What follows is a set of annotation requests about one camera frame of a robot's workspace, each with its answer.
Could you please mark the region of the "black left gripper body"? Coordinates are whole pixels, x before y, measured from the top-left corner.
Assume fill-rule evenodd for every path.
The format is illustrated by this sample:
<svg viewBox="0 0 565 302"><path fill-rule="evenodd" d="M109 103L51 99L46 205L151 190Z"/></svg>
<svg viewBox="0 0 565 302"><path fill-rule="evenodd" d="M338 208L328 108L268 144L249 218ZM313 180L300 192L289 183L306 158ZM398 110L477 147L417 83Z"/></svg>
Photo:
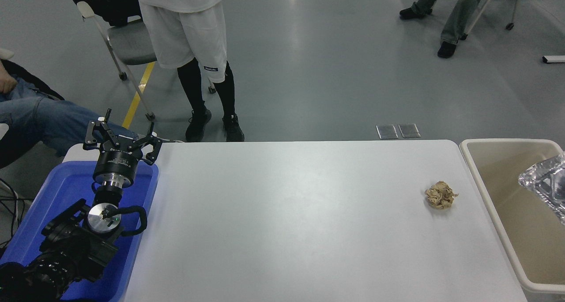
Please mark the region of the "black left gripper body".
<svg viewBox="0 0 565 302"><path fill-rule="evenodd" d="M118 150L101 151L93 173L96 182L103 182L103 175L119 174L127 181L135 181L139 160L143 158L143 153L139 151L125 152Z"/></svg>

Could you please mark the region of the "person's hand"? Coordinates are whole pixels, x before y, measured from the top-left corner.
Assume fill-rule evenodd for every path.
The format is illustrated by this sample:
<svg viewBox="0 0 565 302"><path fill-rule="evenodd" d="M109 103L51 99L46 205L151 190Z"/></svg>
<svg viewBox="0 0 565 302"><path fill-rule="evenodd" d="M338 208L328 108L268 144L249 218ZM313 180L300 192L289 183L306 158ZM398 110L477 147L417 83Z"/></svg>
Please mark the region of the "person's hand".
<svg viewBox="0 0 565 302"><path fill-rule="evenodd" d="M0 71L0 93L8 94L14 90L18 82L6 71Z"/></svg>

